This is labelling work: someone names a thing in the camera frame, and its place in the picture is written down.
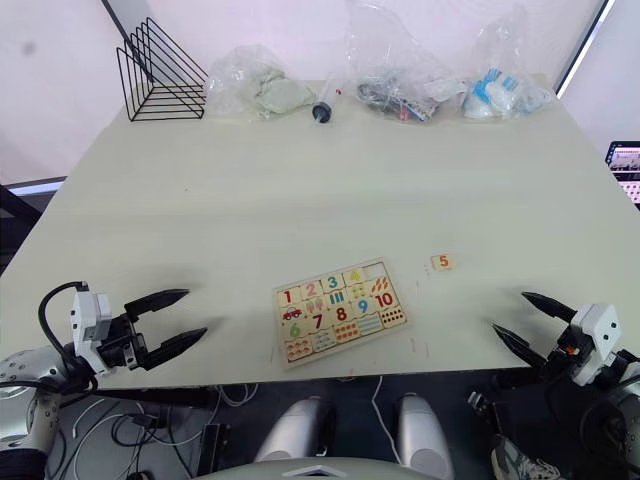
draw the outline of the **black wire magazine rack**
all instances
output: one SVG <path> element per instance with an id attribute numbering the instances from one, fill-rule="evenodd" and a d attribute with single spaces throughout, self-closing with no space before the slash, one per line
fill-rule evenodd
<path id="1" fill-rule="evenodd" d="M 206 72 L 151 18 L 116 53 L 129 120 L 202 118 Z"/>

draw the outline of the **table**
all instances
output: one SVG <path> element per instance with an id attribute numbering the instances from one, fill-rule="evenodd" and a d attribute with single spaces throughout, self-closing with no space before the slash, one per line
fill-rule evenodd
<path id="1" fill-rule="evenodd" d="M 191 294 L 137 324 L 150 347 L 200 342 L 102 388 L 171 387 L 522 366 L 498 322 L 549 351 L 564 325 L 533 290 L 616 305 L 620 347 L 640 352 L 640 217 L 559 103 L 528 118 L 430 126 L 349 101 L 332 123 L 308 110 L 271 122 L 129 123 L 121 113 L 56 194 L 0 279 L 0 356 L 40 346 L 38 303 L 86 280 L 114 314 L 153 291 Z M 457 266 L 435 272 L 433 255 Z M 285 371 L 272 288 L 384 257 L 412 324 Z M 48 309 L 70 341 L 72 293 Z"/>

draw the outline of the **number puzzle board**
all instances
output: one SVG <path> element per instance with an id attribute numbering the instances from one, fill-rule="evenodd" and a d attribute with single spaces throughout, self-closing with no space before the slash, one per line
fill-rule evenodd
<path id="1" fill-rule="evenodd" d="M 274 289 L 285 368 L 381 337 L 407 324 L 382 259 Z"/>

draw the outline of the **clear plastic bag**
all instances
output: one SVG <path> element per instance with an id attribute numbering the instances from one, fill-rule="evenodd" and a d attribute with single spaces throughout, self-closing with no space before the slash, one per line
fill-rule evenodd
<path id="1" fill-rule="evenodd" d="M 440 106 L 461 100 L 467 86 L 427 52 L 390 10 L 347 3 L 351 93 L 375 111 L 401 121 L 427 122 Z"/>
<path id="2" fill-rule="evenodd" d="M 315 93 L 285 75 L 276 56 L 262 45 L 233 49 L 209 70 L 205 85 L 208 115 L 271 118 L 314 102 Z"/>
<path id="3" fill-rule="evenodd" d="M 536 85 L 524 68 L 527 12 L 514 5 L 504 17 L 482 29 L 475 47 L 478 77 L 463 103 L 465 117 L 510 119 L 538 110 L 552 93 Z"/>

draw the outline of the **number 7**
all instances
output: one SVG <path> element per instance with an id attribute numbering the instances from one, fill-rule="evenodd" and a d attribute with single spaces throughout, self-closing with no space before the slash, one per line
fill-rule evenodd
<path id="1" fill-rule="evenodd" d="M 318 321 L 316 322 L 316 329 L 320 328 L 320 322 L 322 322 L 322 314 L 319 313 L 318 315 L 314 315 L 312 318 L 317 319 Z"/>

